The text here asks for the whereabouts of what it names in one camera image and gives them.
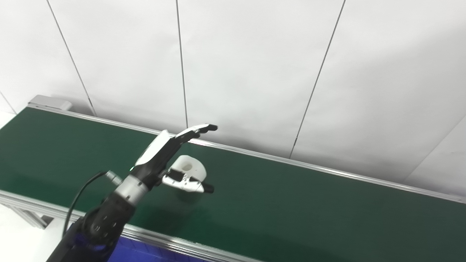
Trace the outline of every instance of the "robotic hand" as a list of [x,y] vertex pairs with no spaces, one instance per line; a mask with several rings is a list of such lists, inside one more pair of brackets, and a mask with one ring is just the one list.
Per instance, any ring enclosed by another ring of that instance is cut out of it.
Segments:
[[118,188],[70,227],[47,262],[106,262],[139,201],[161,183],[188,192],[213,193],[213,186],[203,182],[206,169],[197,159],[182,155],[168,170],[166,165],[182,144],[215,130],[216,125],[201,124],[172,138],[167,130],[162,131]]

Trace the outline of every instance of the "white floor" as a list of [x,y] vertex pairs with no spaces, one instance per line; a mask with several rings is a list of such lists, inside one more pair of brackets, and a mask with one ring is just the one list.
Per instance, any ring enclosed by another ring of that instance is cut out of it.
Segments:
[[[0,128],[14,114],[0,112]],[[44,262],[61,238],[64,221],[54,219],[45,229],[27,224],[9,208],[0,205],[0,257],[2,261]]]

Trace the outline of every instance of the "panel seam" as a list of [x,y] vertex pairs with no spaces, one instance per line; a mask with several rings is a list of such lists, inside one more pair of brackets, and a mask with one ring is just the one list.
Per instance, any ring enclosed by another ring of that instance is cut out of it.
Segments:
[[5,97],[5,95],[0,91],[0,95],[3,97],[3,99],[5,100],[5,102],[8,104],[8,106],[11,108],[11,110],[13,110],[13,113],[15,115],[17,115],[18,113],[16,113],[16,111],[14,110],[13,106],[11,106],[10,102],[8,102],[7,98]]
[[183,48],[181,47],[181,26],[179,23],[178,0],[176,0],[176,18],[177,18],[177,23],[178,23],[179,56],[181,60],[181,79],[183,81],[183,100],[185,102],[186,128],[188,128],[188,108],[186,105],[185,68],[183,66]]
[[89,101],[89,105],[90,105],[91,110],[92,110],[92,114],[96,117],[97,116],[96,110],[94,109],[94,105],[92,104],[92,101],[91,101],[91,99],[89,97],[89,93],[88,93],[88,91],[86,89],[86,86],[84,86],[84,82],[82,81],[81,74],[79,73],[78,67],[76,66],[76,63],[75,63],[75,60],[74,60],[73,56],[71,55],[71,51],[69,50],[68,44],[66,43],[66,40],[65,40],[65,37],[63,36],[62,29],[60,28],[60,25],[58,25],[58,20],[55,17],[55,13],[54,13],[54,11],[52,9],[52,6],[50,5],[50,2],[48,0],[46,0],[46,1],[47,1],[47,4],[48,4],[48,7],[50,8],[50,11],[52,12],[52,16],[54,17],[55,24],[57,25],[58,31],[60,32],[60,36],[62,37],[63,42],[65,43],[65,47],[66,47],[66,50],[68,51],[69,57],[71,58],[71,62],[73,63],[73,66],[75,67],[76,73],[78,74],[79,81],[81,82],[82,88],[84,89],[84,93],[87,96],[87,99]]
[[408,179],[408,177],[410,177],[414,171],[419,167],[421,166],[422,163],[424,163],[424,161],[432,154],[432,152],[434,152],[437,147],[439,147],[439,145],[451,134],[451,132],[453,132],[453,130],[455,130],[455,128],[466,118],[466,114],[460,118],[460,120],[458,121],[458,123],[456,123],[456,125],[453,126],[453,128],[440,140],[440,142],[434,147],[432,148],[432,150],[419,162],[419,164],[409,173],[409,175],[407,175],[404,179],[403,179],[403,182],[401,182],[402,184],[404,184],[406,182],[406,180]]
[[345,7],[346,0],[343,0],[342,8],[340,9],[340,13],[338,14],[338,17],[336,19],[335,26],[333,27],[332,35],[330,36],[329,44],[327,46],[327,49],[325,50],[325,54],[322,59],[321,66],[319,68],[319,72],[317,73],[317,77],[315,78],[314,86],[311,91],[311,95],[309,96],[308,104],[306,105],[306,109],[304,110],[304,115],[302,116],[301,124],[299,125],[298,128],[298,133],[296,134],[295,141],[293,143],[293,147],[291,148],[291,152],[289,155],[289,159],[291,159],[291,156],[293,155],[293,151],[295,150],[296,142],[298,141],[299,134],[301,132],[302,124],[304,123],[304,119],[306,118],[306,114],[309,109],[309,105],[311,103],[312,96],[314,95],[315,87],[317,86],[317,81],[319,80],[319,76],[322,72],[323,64],[325,63],[325,59],[327,58],[327,54],[329,53],[330,45],[332,44],[333,36],[335,35],[336,27],[338,26],[338,22],[340,21],[340,17],[342,16],[343,8]]

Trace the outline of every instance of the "robotic arm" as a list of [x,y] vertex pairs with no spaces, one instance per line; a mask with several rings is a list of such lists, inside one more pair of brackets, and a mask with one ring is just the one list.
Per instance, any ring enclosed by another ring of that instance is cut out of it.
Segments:
[[172,138],[167,130],[162,131],[118,188],[71,226],[47,262],[106,262],[139,201],[161,183],[188,192],[213,193],[213,186],[203,182],[206,170],[197,159],[183,155],[168,170],[166,165],[182,144],[215,130],[215,125],[201,124]]

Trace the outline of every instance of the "blue mat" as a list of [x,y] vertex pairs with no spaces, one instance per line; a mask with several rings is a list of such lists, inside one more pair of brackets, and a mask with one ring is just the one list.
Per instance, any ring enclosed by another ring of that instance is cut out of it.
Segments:
[[108,262],[207,262],[143,242],[120,237]]

